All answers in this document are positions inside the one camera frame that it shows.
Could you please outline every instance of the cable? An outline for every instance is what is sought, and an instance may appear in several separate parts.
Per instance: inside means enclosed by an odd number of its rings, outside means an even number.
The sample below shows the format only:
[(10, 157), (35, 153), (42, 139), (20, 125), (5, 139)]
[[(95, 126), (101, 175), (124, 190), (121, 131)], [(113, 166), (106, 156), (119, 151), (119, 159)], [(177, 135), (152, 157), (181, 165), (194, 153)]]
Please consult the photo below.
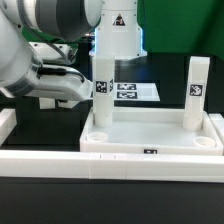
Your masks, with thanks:
[(25, 8), (24, 8), (24, 2), (23, 0), (17, 0), (17, 6), (18, 6), (18, 12), (19, 12), (19, 16), (21, 19), (21, 22), (23, 24), (23, 26), (25, 28), (27, 28), (27, 30), (32, 33), (34, 36), (36, 36), (37, 38), (39, 38), (42, 42), (44, 42), (45, 44), (47, 44), (49, 47), (53, 48), (55, 51), (57, 51), (61, 57), (63, 58), (64, 62), (66, 65), (71, 65), (72, 62), (68, 59), (68, 57), (64, 54), (64, 52), (62, 52), (58, 47), (56, 47), (53, 43), (51, 43), (50, 41), (46, 40), (44, 37), (42, 37), (41, 35), (39, 35), (37, 32), (35, 32), (34, 30), (32, 30), (30, 28), (30, 26), (28, 25), (28, 23), (25, 20), (24, 14), (25, 14)]

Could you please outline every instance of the white post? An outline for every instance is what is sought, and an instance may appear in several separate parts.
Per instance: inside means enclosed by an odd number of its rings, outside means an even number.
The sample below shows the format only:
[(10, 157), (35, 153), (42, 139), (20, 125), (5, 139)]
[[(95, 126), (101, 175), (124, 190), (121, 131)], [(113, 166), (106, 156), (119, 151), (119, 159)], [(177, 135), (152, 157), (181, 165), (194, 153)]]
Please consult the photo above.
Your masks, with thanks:
[(191, 57), (183, 127), (188, 131), (202, 128), (205, 92), (210, 58)]
[(95, 125), (109, 127), (113, 122), (115, 60), (112, 56), (93, 58), (93, 108)]

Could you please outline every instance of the white tray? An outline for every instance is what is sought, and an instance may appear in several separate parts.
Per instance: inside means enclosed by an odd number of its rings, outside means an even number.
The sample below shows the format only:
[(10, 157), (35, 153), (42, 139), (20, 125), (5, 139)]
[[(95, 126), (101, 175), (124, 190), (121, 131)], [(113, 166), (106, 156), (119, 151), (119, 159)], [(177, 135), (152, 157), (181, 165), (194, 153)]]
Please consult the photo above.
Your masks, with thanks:
[[(203, 128), (199, 132), (183, 129), (184, 110), (115, 107), (113, 125), (99, 128), (94, 125), (91, 109), (80, 138), (81, 152), (222, 155), (223, 144), (210, 118), (204, 112)], [(91, 133), (103, 133), (106, 142), (88, 141)], [(214, 147), (198, 147), (193, 141), (198, 136), (215, 141)]]

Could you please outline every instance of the white block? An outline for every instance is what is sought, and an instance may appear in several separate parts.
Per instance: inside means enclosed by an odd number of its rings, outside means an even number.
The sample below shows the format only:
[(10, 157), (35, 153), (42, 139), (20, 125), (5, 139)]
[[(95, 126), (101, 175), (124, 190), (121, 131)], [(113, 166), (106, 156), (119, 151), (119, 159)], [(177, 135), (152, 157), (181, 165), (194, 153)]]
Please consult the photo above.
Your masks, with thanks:
[(0, 176), (88, 179), (89, 155), (1, 150)]
[(14, 109), (4, 109), (0, 113), (0, 146), (16, 126), (16, 114)]
[(39, 98), (40, 109), (55, 109), (55, 100), (49, 98)]
[(58, 102), (58, 106), (62, 107), (62, 108), (67, 108), (67, 109), (72, 109), (73, 107), (75, 107), (79, 102), (77, 101), (68, 101), (66, 103), (64, 102)]
[(224, 144), (224, 119), (221, 114), (209, 115), (215, 130), (217, 131), (222, 143)]
[(127, 156), (127, 180), (223, 182), (222, 156)]

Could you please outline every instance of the sticker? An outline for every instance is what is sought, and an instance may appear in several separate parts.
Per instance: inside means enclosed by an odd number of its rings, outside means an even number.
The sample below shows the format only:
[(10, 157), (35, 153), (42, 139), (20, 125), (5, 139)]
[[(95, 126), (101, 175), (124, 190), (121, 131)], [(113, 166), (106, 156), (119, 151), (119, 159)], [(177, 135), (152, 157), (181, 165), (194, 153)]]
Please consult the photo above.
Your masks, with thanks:
[(96, 92), (107, 93), (107, 82), (96, 81)]
[(113, 23), (114, 26), (125, 26), (124, 19), (122, 18), (121, 14), (118, 15), (117, 19)]
[(118, 99), (138, 99), (137, 92), (117, 92)]
[(203, 85), (192, 84), (190, 85), (190, 96), (202, 96), (203, 95)]
[(155, 149), (144, 149), (144, 154), (158, 154), (158, 150), (155, 150)]
[(118, 84), (117, 85), (118, 90), (137, 90), (136, 84)]

